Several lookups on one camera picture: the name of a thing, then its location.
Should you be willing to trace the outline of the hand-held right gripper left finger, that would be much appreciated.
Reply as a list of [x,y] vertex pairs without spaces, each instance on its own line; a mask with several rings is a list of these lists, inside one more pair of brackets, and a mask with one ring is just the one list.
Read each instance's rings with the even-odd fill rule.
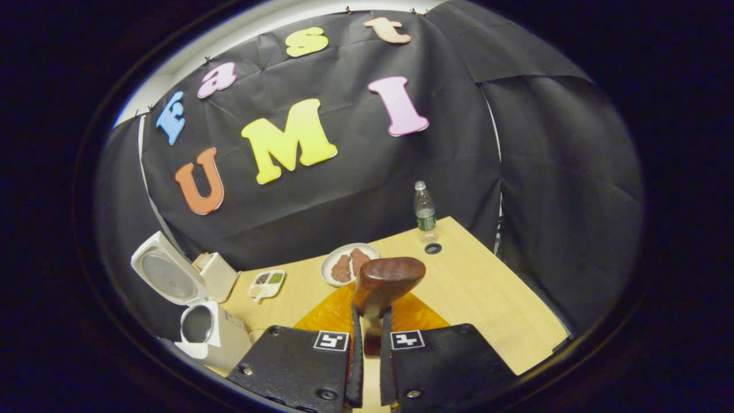
[[228,381],[289,410],[361,408],[364,356],[353,295],[353,285],[338,288],[295,328],[268,327]]

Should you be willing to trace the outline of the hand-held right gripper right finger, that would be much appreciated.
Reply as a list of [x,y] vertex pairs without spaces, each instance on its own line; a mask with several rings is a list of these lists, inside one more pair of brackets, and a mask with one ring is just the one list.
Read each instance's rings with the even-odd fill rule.
[[474,325],[450,326],[412,296],[385,312],[381,345],[381,403],[394,411],[474,410],[517,381]]

